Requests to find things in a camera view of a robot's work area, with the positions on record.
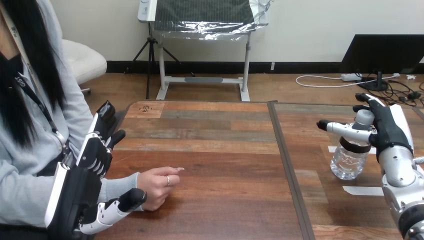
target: sleeve cuff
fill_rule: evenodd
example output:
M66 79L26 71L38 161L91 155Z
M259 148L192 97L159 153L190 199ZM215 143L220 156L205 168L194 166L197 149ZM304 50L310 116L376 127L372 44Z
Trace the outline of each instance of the sleeve cuff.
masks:
M103 178L101 180L101 189L98 196L98 202L101 203L107 202L111 199L117 199L122 194L128 192L130 189L137 188L137 177L139 174L139 172L136 172L131 176L119 179Z

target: monitor stand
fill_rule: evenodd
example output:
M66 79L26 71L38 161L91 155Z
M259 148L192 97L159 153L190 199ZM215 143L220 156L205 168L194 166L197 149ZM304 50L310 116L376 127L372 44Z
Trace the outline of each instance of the monitor stand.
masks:
M374 80L374 77L369 77L367 79L365 79L365 77L362 78L362 80L356 80L357 83L362 83L365 81L371 81ZM359 87L365 89L365 90L369 90L369 91L377 91L377 92L382 92L382 91L386 91L389 88L389 84L383 80L383 73L381 71L379 71L377 73L377 81L373 81L373 82L367 82L367 83L362 83L362 84L358 84Z

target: white wall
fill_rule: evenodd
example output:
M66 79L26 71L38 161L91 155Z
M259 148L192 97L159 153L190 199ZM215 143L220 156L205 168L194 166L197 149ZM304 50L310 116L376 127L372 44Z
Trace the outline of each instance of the white wall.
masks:
M51 1L64 38L107 60L132 60L146 41L147 25L137 20L139 0ZM423 13L424 0L275 0L270 25L252 35L251 61L340 62L355 34L423 34ZM245 41L183 41L165 42L181 61L244 60Z

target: robotic hand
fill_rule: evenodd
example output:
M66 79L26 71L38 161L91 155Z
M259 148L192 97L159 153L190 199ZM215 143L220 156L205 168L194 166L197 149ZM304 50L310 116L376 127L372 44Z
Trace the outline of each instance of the robotic hand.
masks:
M380 164L384 198L405 240L424 240L424 176L417 171L414 144L401 106L385 106L378 98L357 93L356 99L368 105L356 105L374 116L374 127L364 129L346 123L320 120L317 126L327 132L369 142L376 148Z
M55 181L44 223L50 239L79 240L110 228L147 199L133 188L109 202L97 203L112 161L114 146L125 131L113 134L117 120L115 108L107 101L94 115L77 159L64 157L56 166Z

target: white cable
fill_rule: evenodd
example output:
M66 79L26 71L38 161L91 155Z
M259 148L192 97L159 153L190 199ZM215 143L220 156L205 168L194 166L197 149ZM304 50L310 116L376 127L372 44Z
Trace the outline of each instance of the white cable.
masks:
M383 77L382 79L392 79L392 78L397 78L399 76L400 76L399 73L395 73L393 76ZM371 81L357 82L357 83L351 83L351 84L345 84L345 85L315 86L315 85L302 84L302 83L300 83L298 81L299 79L305 78L305 77L320 78L320 79L334 79L334 80L342 79L341 77L326 77L326 76L304 75L304 76L300 76L300 77L296 78L296 83L299 84L299 85L301 85L301 86L310 87L310 88L342 88L342 87L354 86L354 85L365 84L365 83L372 83L372 82L377 81L377 79L374 79L374 80L371 80Z

